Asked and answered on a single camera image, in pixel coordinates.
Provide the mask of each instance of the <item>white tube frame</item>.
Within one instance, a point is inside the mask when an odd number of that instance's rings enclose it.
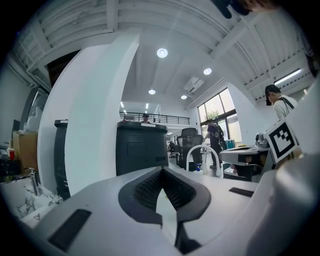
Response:
[[[188,152],[188,154],[186,155],[186,170],[187,172],[189,171],[189,159],[190,159],[190,155],[191,155],[191,152],[195,149],[198,149],[198,148],[205,148],[205,149],[208,149],[210,150],[213,154],[214,154],[214,157],[215,157],[215,162],[216,162],[216,175],[219,176],[219,178],[223,179],[224,177],[224,172],[221,171],[220,169],[220,162],[219,162],[219,157],[216,153],[216,151],[214,151],[211,147],[209,147],[208,145],[196,145],[194,146],[193,148],[191,148]]]

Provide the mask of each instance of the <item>red cup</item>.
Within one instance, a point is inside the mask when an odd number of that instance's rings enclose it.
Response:
[[[9,149],[10,160],[15,160],[15,150]]]

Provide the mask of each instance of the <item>person in dark shirt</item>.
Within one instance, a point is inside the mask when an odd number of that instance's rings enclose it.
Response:
[[[150,124],[150,122],[148,121],[149,115],[147,113],[144,113],[142,115],[143,121],[141,122],[142,124]]]
[[[221,127],[216,123],[213,123],[212,120],[207,121],[207,134],[203,141],[210,137],[210,146],[211,148],[217,153],[219,157],[219,153],[222,151],[221,149],[221,140],[224,139],[224,132],[222,131]],[[212,161],[213,161],[213,168],[217,166],[216,158],[213,153],[211,153]]]

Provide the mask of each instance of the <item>glass window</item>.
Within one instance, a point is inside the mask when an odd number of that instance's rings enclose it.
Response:
[[[218,122],[218,125],[223,131],[224,140],[234,140],[235,147],[238,147],[242,144],[242,137],[237,114],[227,116],[226,118],[220,116],[225,112],[229,112],[234,109],[235,105],[230,92],[228,89],[225,89],[212,99],[199,106],[198,112],[201,123],[209,119],[215,119],[216,117],[220,120],[223,118],[223,120]],[[207,135],[207,130],[207,125],[201,126],[203,137]],[[208,138],[205,143],[210,144],[210,139]]]
[[[205,138],[208,133],[208,125],[201,126],[202,136]],[[204,141],[205,144],[210,144],[210,137]]]
[[[224,108],[222,107],[219,95],[207,101],[205,103],[205,107],[208,119],[214,119],[215,117],[224,113]]]
[[[238,147],[242,144],[242,137],[240,131],[240,125],[237,114],[228,116],[227,118],[230,140],[234,140],[235,147]]]
[[[234,101],[231,98],[230,92],[228,89],[225,89],[220,93],[221,101],[224,107],[225,112],[235,109]]]
[[[205,104],[201,105],[198,107],[199,110],[199,116],[200,116],[200,122],[207,121],[207,114],[206,114],[206,109],[205,109]]]

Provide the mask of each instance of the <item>marble surface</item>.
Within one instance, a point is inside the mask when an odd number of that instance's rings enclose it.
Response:
[[[31,228],[62,202],[60,196],[43,186],[39,186],[40,195],[35,195],[31,178],[0,183],[0,189],[12,215]]]

